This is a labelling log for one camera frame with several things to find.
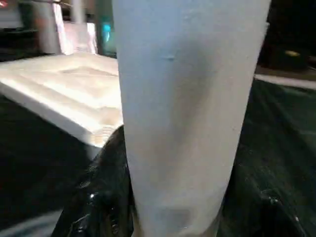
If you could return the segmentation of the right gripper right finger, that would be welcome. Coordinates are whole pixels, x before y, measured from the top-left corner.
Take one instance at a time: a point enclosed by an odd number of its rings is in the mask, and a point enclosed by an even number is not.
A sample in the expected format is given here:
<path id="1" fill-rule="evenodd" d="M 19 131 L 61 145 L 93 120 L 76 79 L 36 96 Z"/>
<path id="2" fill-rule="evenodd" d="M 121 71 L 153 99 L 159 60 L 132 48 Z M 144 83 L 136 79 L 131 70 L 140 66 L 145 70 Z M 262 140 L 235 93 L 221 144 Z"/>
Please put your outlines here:
<path id="1" fill-rule="evenodd" d="M 313 237 L 316 157 L 297 145 L 240 145 L 220 218 L 220 237 Z"/>

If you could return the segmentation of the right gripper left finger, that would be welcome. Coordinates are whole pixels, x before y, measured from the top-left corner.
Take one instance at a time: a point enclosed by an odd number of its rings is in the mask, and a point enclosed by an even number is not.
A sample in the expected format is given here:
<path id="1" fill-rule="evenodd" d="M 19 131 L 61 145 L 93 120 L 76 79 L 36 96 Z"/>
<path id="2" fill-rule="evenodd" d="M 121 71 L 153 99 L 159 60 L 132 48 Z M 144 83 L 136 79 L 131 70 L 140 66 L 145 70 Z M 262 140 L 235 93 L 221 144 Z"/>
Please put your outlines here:
<path id="1" fill-rule="evenodd" d="M 65 205 L 53 237 L 130 237 L 133 192 L 124 126 L 109 137 Z"/>

